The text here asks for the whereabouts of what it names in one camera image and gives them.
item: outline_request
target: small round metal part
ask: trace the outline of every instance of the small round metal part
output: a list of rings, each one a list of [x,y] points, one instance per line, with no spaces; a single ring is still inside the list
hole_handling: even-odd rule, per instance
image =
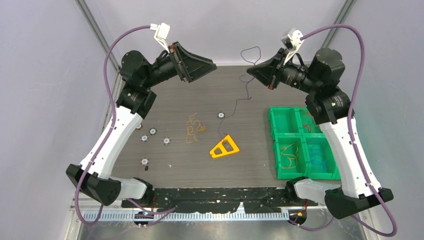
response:
[[[149,164],[149,159],[147,157],[144,157],[141,161],[140,164],[143,166],[147,166],[147,164]]]
[[[150,133],[150,135],[155,135],[158,131],[156,130],[156,128],[150,128],[148,132]]]
[[[171,139],[169,137],[165,137],[162,142],[163,144],[168,145],[171,143]]]
[[[141,140],[143,143],[145,143],[145,142],[147,142],[147,140],[149,140],[149,136],[147,136],[146,134],[144,134],[144,135],[142,135],[142,136],[140,137],[140,140]]]

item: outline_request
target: cable connector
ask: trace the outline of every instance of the cable connector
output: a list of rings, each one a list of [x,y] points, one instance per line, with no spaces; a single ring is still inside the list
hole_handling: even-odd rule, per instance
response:
[[[301,33],[301,31],[291,28],[287,32],[287,34],[281,39],[281,42],[288,49],[288,53],[282,64],[283,66],[286,65],[286,63],[290,61],[290,59],[292,59],[293,56],[298,52],[299,48],[304,42],[303,40],[301,40],[301,37],[303,36],[304,35]]]
[[[160,25],[151,23],[150,30],[155,31],[153,38],[169,53],[167,37],[170,33],[171,25],[162,22]]]

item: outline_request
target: robotic arm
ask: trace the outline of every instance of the robotic arm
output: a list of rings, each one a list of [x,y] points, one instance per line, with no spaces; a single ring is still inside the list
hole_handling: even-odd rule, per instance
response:
[[[250,67],[247,73],[270,90],[283,83],[308,94],[305,102],[307,109],[327,137],[339,168],[341,186],[299,177],[287,182],[285,195],[292,201],[308,199],[326,205],[335,218],[342,219],[380,203],[365,180],[350,142],[348,130],[350,99],[337,87],[345,70],[342,55],[336,50],[321,48],[316,52],[310,66],[306,66],[297,53],[303,42],[300,40],[302,36],[299,30],[290,30],[282,39],[287,48],[280,48],[274,57]],[[299,58],[300,64],[293,63],[295,55]],[[356,121],[355,119],[351,121],[354,134],[357,135]],[[378,194],[384,202],[392,200],[392,191],[381,187],[368,164],[358,138],[355,144]]]
[[[146,118],[156,99],[151,87],[177,75],[182,81],[191,83],[217,69],[212,60],[188,52],[178,42],[167,46],[165,39],[170,30],[169,25],[152,24],[150,29],[155,30],[154,38],[165,50],[153,64],[136,50],[129,51],[122,57],[119,73],[125,81],[125,86],[116,101],[115,127],[82,180],[80,192],[105,206],[112,204],[116,199],[141,199],[149,203],[153,197],[153,186],[148,182],[139,178],[111,176],[123,146]],[[105,129],[110,129],[111,125],[112,119]],[[66,175],[75,187],[106,135],[105,130],[79,165],[68,166]]]

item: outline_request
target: white wall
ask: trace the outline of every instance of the white wall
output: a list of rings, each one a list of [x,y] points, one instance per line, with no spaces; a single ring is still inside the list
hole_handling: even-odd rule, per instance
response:
[[[275,55],[280,39],[290,28],[308,33],[332,24],[344,0],[85,0],[108,42],[130,28],[165,22],[171,31],[167,43],[179,41],[188,51],[218,64],[245,65],[240,51],[262,48],[262,60]],[[300,50],[312,60],[326,33]],[[152,34],[133,33],[117,46],[116,58],[141,51],[152,62],[163,50]]]
[[[74,0],[2,0],[0,36],[0,239],[58,240],[66,168],[105,116],[105,54]]]
[[[421,0],[357,1],[345,23],[365,42],[365,69],[355,107],[358,131],[373,172],[390,188],[399,232],[395,239],[421,239],[424,208],[424,16]],[[346,64],[341,87],[351,94],[359,66],[355,36],[341,29],[331,45]],[[391,231],[382,208],[374,220]]]

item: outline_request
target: triangular cutout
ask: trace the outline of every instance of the triangular cutout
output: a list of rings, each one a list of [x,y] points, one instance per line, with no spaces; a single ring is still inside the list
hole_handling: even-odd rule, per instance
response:
[[[227,151],[226,147],[224,146],[224,142],[228,143],[231,147],[232,150],[231,151]],[[234,140],[230,137],[230,135],[225,136],[221,141],[219,141],[219,143],[212,148],[212,150],[210,150],[210,156],[212,156],[212,158],[216,159],[219,157],[223,157],[223,156],[227,156],[230,154],[235,154],[240,152],[239,147],[236,145],[236,143],[234,142]]]

